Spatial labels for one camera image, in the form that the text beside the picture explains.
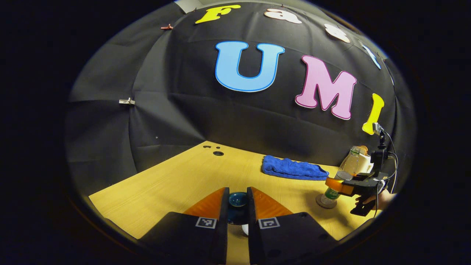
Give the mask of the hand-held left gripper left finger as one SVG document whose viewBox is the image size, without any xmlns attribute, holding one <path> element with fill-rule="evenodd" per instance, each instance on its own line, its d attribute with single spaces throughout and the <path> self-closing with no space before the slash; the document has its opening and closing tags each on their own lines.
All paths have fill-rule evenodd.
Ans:
<svg viewBox="0 0 471 265">
<path fill-rule="evenodd" d="M 225 265 L 228 198 L 223 187 L 183 213 L 168 212 L 140 241 L 159 265 Z"/>
</svg>

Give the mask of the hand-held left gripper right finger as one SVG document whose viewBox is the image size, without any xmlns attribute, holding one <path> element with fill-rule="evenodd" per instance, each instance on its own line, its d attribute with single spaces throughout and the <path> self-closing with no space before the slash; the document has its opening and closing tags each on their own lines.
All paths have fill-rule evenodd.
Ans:
<svg viewBox="0 0 471 265">
<path fill-rule="evenodd" d="M 251 265 L 318 265 L 338 245 L 309 213 L 294 213 L 255 187 L 246 195 Z"/>
</svg>

